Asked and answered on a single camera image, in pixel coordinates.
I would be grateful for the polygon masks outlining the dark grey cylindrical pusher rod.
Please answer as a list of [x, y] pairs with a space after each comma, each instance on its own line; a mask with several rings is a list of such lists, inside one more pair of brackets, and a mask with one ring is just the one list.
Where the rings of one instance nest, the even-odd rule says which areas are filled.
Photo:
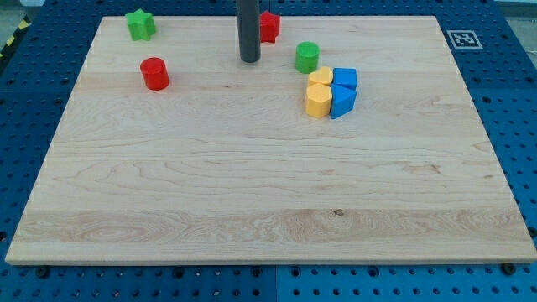
[[260, 24], [258, 0], [237, 0], [237, 33], [240, 59], [254, 63], [260, 59]]

